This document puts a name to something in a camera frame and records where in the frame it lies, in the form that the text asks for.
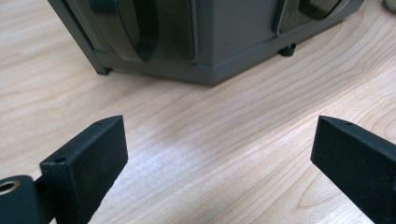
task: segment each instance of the black plastic part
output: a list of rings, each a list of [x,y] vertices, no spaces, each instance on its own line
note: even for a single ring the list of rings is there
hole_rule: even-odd
[[[396,13],[396,2],[395,1],[385,0],[384,5],[389,11]]]
[[[99,120],[43,160],[36,182],[0,180],[0,223],[88,223],[127,161],[122,116]]]
[[[316,6],[312,3],[312,0],[300,0],[299,10],[303,12],[306,16],[313,20],[324,20],[329,17],[340,5],[346,0],[337,0],[330,6],[330,8],[324,9],[322,7]]]
[[[374,223],[396,223],[396,146],[350,122],[319,117],[311,161]]]
[[[28,175],[0,180],[0,223],[42,224],[35,183]]]
[[[293,56],[295,50],[296,50],[296,44],[290,44],[287,47],[280,50],[278,53],[284,57],[291,57]]]
[[[122,117],[97,121],[40,163],[58,224],[87,223],[128,161]]]
[[[363,2],[344,0],[318,21],[299,10],[299,0],[49,1],[98,73],[116,68],[209,85],[330,28]],[[99,10],[106,2],[114,10]],[[145,4],[138,10],[137,3]]]

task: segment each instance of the wooden table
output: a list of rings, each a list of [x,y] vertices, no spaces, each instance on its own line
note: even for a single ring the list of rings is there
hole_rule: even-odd
[[[216,87],[98,76],[46,1],[0,2],[0,179],[122,114],[129,162],[91,223],[370,223],[309,160],[318,115],[396,143],[381,1]]]

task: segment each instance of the wood grain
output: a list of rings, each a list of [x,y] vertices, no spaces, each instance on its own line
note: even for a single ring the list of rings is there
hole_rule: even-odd
[[[0,2],[0,179],[122,114],[129,162],[91,223],[371,223],[309,160],[318,115],[396,143],[381,1],[214,88],[97,76],[46,1]]]

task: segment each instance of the gray plastic case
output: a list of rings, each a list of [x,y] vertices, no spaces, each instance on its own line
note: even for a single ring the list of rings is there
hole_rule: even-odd
[[[215,85],[354,12],[363,0],[49,0],[98,74]]]

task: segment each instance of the screw hole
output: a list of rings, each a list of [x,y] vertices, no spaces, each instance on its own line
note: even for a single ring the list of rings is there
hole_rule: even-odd
[[[0,195],[10,193],[20,185],[19,181],[11,180],[0,184]]]
[[[65,162],[66,161],[66,157],[59,157],[59,158],[56,158],[55,159],[55,162],[56,163],[63,163],[63,162]]]

